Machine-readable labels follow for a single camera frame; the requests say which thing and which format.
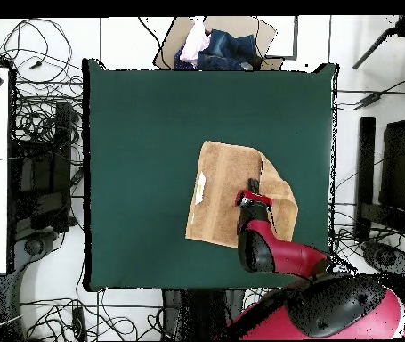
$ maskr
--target tangled wires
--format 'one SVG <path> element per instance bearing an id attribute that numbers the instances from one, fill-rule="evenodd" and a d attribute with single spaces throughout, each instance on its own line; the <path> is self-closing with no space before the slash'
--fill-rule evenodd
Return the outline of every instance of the tangled wires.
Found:
<path id="1" fill-rule="evenodd" d="M 56 30 L 67 46 L 67 56 L 65 60 L 54 58 L 49 55 L 49 44 L 45 34 L 38 26 L 51 27 Z M 43 52 L 22 48 L 23 33 L 26 30 L 34 30 L 44 41 L 45 50 Z M 10 47 L 12 41 L 16 41 L 17 47 Z M 76 150 L 79 157 L 81 140 L 78 125 L 82 115 L 82 77 L 79 75 L 69 75 L 69 69 L 81 70 L 71 64 L 72 47 L 68 38 L 64 34 L 61 26 L 56 22 L 44 19 L 27 19 L 19 22 L 13 30 L 6 36 L 0 46 L 0 60 L 7 59 L 17 72 L 16 93 L 16 122 L 12 126 L 12 139 L 14 141 L 30 141 L 33 143 L 44 143 L 52 146 L 55 135 L 55 111 L 58 102 L 67 102 L 77 114 L 71 119 L 71 140 L 70 144 Z M 51 74 L 49 78 L 32 80 L 28 78 L 29 73 L 41 74 L 43 67 L 48 74 L 56 69 L 56 74 Z"/>
<path id="2" fill-rule="evenodd" d="M 131 305 L 131 307 L 135 308 L 143 307 L 158 309 L 156 314 L 149 314 L 147 316 L 147 322 L 150 327 L 142 334 L 139 334 L 137 326 L 131 319 L 125 316 L 110 317 L 106 310 L 106 306 L 103 303 L 101 307 L 105 315 L 100 314 L 99 311 L 95 312 L 95 308 L 85 305 L 79 299 L 73 298 L 37 300 L 29 303 L 22 303 L 20 305 L 50 306 L 50 308 L 43 315 L 41 315 L 31 327 L 28 328 L 26 332 L 26 340 L 28 341 L 38 340 L 47 342 L 77 342 L 83 332 L 81 331 L 82 324 L 80 321 L 72 316 L 72 310 L 76 307 L 82 307 L 84 311 L 95 316 L 97 319 L 96 324 L 86 326 L 85 334 L 88 342 L 99 341 L 100 338 L 109 331 L 112 331 L 120 341 L 139 341 L 153 330 L 160 333 L 162 336 L 171 337 L 165 333 L 159 320 L 159 316 L 164 311 L 164 308 L 162 307 Z M 130 326 L 130 330 L 120 330 L 118 325 L 121 323 L 128 324 Z M 100 330 L 102 326 L 106 326 L 106 329 Z M 43 329 L 44 334 L 38 336 L 37 330 L 39 328 Z"/>

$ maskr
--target white floor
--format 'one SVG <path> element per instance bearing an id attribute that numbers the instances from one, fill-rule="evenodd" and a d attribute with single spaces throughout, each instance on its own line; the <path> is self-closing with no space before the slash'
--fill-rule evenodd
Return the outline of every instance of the white floor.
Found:
<path id="1" fill-rule="evenodd" d="M 383 43 L 368 60 L 357 70 L 352 65 L 369 48 L 376 38 L 396 22 L 398 16 L 299 16 L 297 60 L 285 61 L 282 69 L 301 70 L 311 72 L 321 63 L 328 61 L 340 65 L 338 77 L 338 102 L 356 103 L 363 98 L 363 91 L 386 89 L 405 80 L 405 39 L 398 37 Z M 80 67 L 82 58 L 98 58 L 107 69 L 156 69 L 153 58 L 156 55 L 157 44 L 136 18 L 108 18 L 102 19 L 58 19 L 63 31 L 68 36 L 73 49 L 72 64 Z M 172 18 L 144 18 L 150 29 L 158 35 L 162 42 Z M 0 20 L 0 45 L 4 38 L 18 23 L 18 20 Z M 292 45 L 289 38 L 293 34 L 289 31 L 289 23 L 281 22 L 282 32 L 278 36 L 286 41 L 278 41 L 274 49 L 282 55 L 289 55 Z M 48 40 L 49 55 L 66 60 L 67 50 L 64 40 L 52 28 L 43 28 Z M 22 48 L 42 52 L 45 48 L 43 39 L 35 30 L 24 30 L 20 36 Z M 14 47 L 11 41 L 9 48 Z M 25 61 L 35 53 L 23 53 L 21 61 Z M 45 79 L 52 76 L 52 67 L 46 70 L 31 70 L 31 59 L 24 62 L 22 75 L 34 79 Z M 80 71 L 71 68 L 70 75 Z M 394 88 L 396 94 L 387 94 L 384 98 L 366 109 L 356 111 L 338 111 L 338 136 L 336 152 L 336 183 L 340 183 L 356 171 L 356 156 L 358 148 L 358 132 L 360 117 L 373 116 L 377 118 L 377 160 L 382 157 L 382 133 L 389 122 L 405 119 L 405 84 Z M 376 166 L 376 183 L 379 183 L 380 164 Z M 336 192 L 336 202 L 353 203 L 354 179 L 344 183 Z M 82 185 L 76 194 L 82 194 Z M 78 221 L 83 226 L 82 199 L 73 200 L 73 208 Z M 353 206 L 339 206 L 337 211 L 352 216 Z M 343 215 L 336 215 L 336 224 L 350 224 L 352 219 Z M 81 272 L 83 261 L 84 235 L 78 227 L 72 228 L 67 234 L 61 249 L 54 252 L 38 263 L 34 263 L 27 270 L 21 289 L 21 302 L 35 300 L 51 300 L 54 298 L 73 298 L 76 296 L 76 284 Z M 361 256 L 352 255 L 350 260 L 361 270 L 371 269 L 362 261 Z M 96 306 L 97 294 L 88 293 L 80 286 L 79 297 L 86 305 Z M 129 305 L 148 305 L 159 307 L 162 305 L 161 293 L 158 290 L 145 289 L 109 289 L 106 292 L 104 305 L 111 317 L 128 316 L 142 334 L 150 326 L 147 322 L 148 314 L 155 314 L 157 308 L 128 308 Z M 38 316 L 46 310 L 35 306 L 23 307 L 23 322 L 25 327 L 32 325 Z M 85 315 L 89 326 L 95 324 L 95 317 Z M 129 332 L 131 324 L 122 322 L 118 328 Z M 106 330 L 101 325 L 100 331 Z M 36 330 L 35 335 L 47 336 L 45 327 Z M 113 331 L 107 332 L 100 339 L 119 340 Z M 125 336 L 134 339 L 134 334 Z M 159 339 L 154 330 L 143 339 Z"/>

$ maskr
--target black stand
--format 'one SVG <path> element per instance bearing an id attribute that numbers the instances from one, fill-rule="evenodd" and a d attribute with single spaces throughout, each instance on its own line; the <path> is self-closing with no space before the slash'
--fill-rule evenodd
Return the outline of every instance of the black stand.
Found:
<path id="1" fill-rule="evenodd" d="M 379 38 L 376 40 L 376 42 L 367 50 L 366 53 L 362 55 L 362 57 L 355 63 L 352 67 L 352 69 L 357 69 L 358 67 L 361 66 L 361 64 L 381 45 L 388 37 L 395 36 L 398 34 L 399 29 L 398 28 L 389 28 L 386 30 Z"/>
<path id="2" fill-rule="evenodd" d="M 405 121 L 398 124 L 405 129 Z M 359 241 L 369 239 L 372 223 L 385 225 L 405 233 L 405 210 L 399 209 L 397 206 L 398 194 L 392 196 L 395 199 L 387 200 L 391 197 L 388 195 L 389 192 L 405 191 L 405 139 L 401 138 L 399 141 L 395 141 L 385 138 L 385 162 L 383 163 L 383 179 L 379 198 L 381 205 L 376 205 L 372 203 L 375 131 L 376 119 L 374 117 L 362 117 L 360 119 L 359 173 L 356 187 L 357 208 L 353 227 L 354 238 Z M 401 164 L 399 164 L 400 158 L 404 161 Z"/>

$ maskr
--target black cable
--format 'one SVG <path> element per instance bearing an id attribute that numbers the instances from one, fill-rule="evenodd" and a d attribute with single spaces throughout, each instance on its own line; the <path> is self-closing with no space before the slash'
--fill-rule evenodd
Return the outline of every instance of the black cable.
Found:
<path id="1" fill-rule="evenodd" d="M 367 97 L 361 99 L 360 101 L 358 101 L 356 103 L 338 103 L 337 104 L 337 105 L 346 105 L 346 106 L 356 106 L 357 105 L 353 109 L 343 109 L 343 108 L 338 108 L 338 107 L 337 107 L 337 109 L 338 110 L 344 110 L 344 111 L 353 111 L 353 110 L 358 110 L 358 109 L 361 109 L 361 108 L 365 108 L 365 107 L 371 105 L 372 103 L 378 101 L 383 94 L 389 93 L 392 89 L 394 89 L 395 87 L 400 86 L 401 84 L 404 84 L 404 83 L 405 83 L 405 80 L 401 81 L 398 84 L 392 85 L 390 88 L 387 88 L 384 91 L 373 92 L 373 93 L 369 94 Z"/>
<path id="2" fill-rule="evenodd" d="M 383 161 L 384 161 L 384 159 L 380 159 L 380 160 L 377 161 L 375 164 L 373 164 L 373 166 L 375 166 L 375 165 L 377 165 L 377 164 L 379 164 L 379 163 L 381 163 L 381 162 L 383 162 Z M 335 187 L 335 191 L 336 191 L 343 183 L 345 183 L 346 181 L 351 180 L 351 178 L 355 177 L 358 173 L 359 173 L 359 171 L 357 171 L 357 172 L 354 173 L 353 175 L 350 175 L 348 178 L 346 178 L 346 179 L 343 180 L 341 183 L 339 183 L 339 184 Z"/>
<path id="3" fill-rule="evenodd" d="M 148 27 L 147 25 L 145 25 L 145 23 L 142 21 L 142 19 L 141 19 L 140 17 L 137 17 L 137 18 L 139 19 L 139 22 L 143 25 L 143 27 L 147 29 L 147 31 L 153 36 L 153 38 L 155 38 L 155 41 L 158 43 L 158 49 L 159 49 L 159 51 L 161 52 L 161 60 L 163 61 L 164 65 L 165 65 L 166 67 L 168 67 L 169 69 L 171 69 L 170 66 L 169 66 L 169 65 L 166 63 L 166 61 L 164 60 L 164 53 L 163 53 L 163 46 L 164 46 L 164 43 L 163 43 L 163 44 L 159 43 L 158 37 L 156 37 L 156 35 L 149 29 L 149 27 Z"/>

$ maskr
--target grout line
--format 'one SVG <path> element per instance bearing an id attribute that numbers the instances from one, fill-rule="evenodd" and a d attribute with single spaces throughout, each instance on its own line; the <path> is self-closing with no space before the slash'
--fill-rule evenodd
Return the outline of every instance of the grout line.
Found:
<path id="1" fill-rule="evenodd" d="M 328 21 L 328 55 L 327 63 L 330 63 L 330 43 L 332 40 L 332 15 L 330 14 L 330 20 Z"/>
<path id="2" fill-rule="evenodd" d="M 99 60 L 102 61 L 102 18 L 99 18 Z"/>

